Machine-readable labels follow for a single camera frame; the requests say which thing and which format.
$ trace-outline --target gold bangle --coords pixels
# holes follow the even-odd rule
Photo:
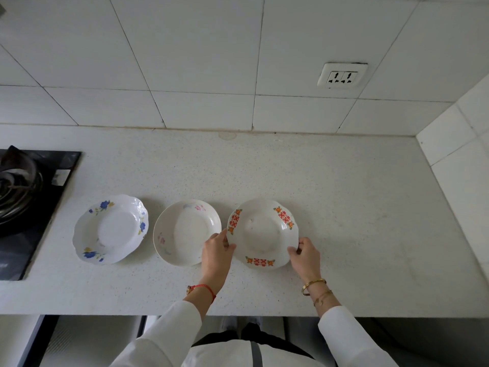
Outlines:
[[[321,300],[321,304],[319,306],[322,306],[323,303],[324,303],[324,298],[327,297],[328,295],[331,295],[333,293],[333,291],[331,290],[327,290],[325,293],[323,293],[320,297],[318,297],[315,302],[314,302],[314,306],[316,306],[316,304]]]
[[[309,282],[309,283],[306,283],[306,284],[304,285],[304,287],[302,288],[302,294],[303,294],[304,296],[310,296],[310,294],[304,294],[304,291],[305,291],[305,290],[306,290],[306,289],[307,289],[307,288],[308,288],[308,287],[309,287],[311,284],[316,283],[316,282],[324,282],[324,283],[326,283],[326,279],[324,279],[324,278],[319,278],[319,279],[315,279],[314,281],[311,281],[311,282]]]

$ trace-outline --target gas stove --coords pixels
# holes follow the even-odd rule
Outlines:
[[[0,280],[24,277],[80,155],[0,150]]]

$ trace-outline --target white sleeve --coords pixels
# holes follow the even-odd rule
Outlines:
[[[344,306],[329,309],[318,326],[339,367],[397,366]]]
[[[176,367],[186,358],[202,326],[190,302],[174,303],[140,338],[112,362],[112,367]]]

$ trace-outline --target black pants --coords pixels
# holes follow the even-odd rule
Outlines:
[[[229,340],[237,340],[238,333],[235,330],[228,330],[219,333],[208,334],[197,341],[192,346],[223,343]],[[305,355],[312,358],[308,353],[304,352],[300,347],[285,341],[279,337],[269,335],[260,330],[260,326],[254,323],[248,323],[241,331],[241,340],[254,341],[257,344],[268,345],[275,349],[289,351],[291,353]]]

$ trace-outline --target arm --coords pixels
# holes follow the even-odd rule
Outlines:
[[[304,284],[322,278],[319,251],[309,238],[300,238],[298,249],[288,247],[287,250],[292,267]],[[338,366],[397,366],[389,354],[371,339],[348,309],[341,306],[326,283],[313,283],[307,291],[321,318],[319,330]]]
[[[213,234],[202,249],[202,279],[217,294],[226,281],[236,245],[229,245],[226,229]],[[212,304],[212,294],[196,287],[168,311],[140,338],[134,340],[111,364],[112,367],[175,367],[186,358],[202,320]]]

